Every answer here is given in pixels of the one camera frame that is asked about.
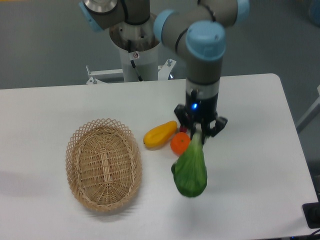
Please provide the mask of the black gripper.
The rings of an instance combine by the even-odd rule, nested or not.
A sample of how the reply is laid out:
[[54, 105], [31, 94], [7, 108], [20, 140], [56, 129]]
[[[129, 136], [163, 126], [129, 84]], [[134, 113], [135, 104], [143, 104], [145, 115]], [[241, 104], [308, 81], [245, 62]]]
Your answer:
[[178, 104], [174, 109], [180, 125], [187, 127], [190, 132], [190, 139], [196, 132], [195, 123], [201, 124], [201, 144], [204, 145], [206, 138], [215, 137], [221, 132], [228, 123], [228, 119], [222, 116], [217, 116], [217, 93], [215, 96], [198, 99], [192, 98], [192, 95], [185, 93], [185, 105]]

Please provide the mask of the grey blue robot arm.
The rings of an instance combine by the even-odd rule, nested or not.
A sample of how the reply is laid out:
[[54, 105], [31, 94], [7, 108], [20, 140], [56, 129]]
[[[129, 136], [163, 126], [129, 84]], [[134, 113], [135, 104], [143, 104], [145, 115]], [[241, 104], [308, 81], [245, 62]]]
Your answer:
[[158, 46], [186, 63], [185, 104], [174, 113], [180, 124], [201, 140], [216, 136], [227, 124], [217, 114], [227, 27], [249, 15], [247, 0], [199, 0], [181, 14], [167, 9], [151, 13], [148, 0], [82, 0], [79, 7], [90, 27], [109, 31], [118, 48], [126, 82], [158, 80]]

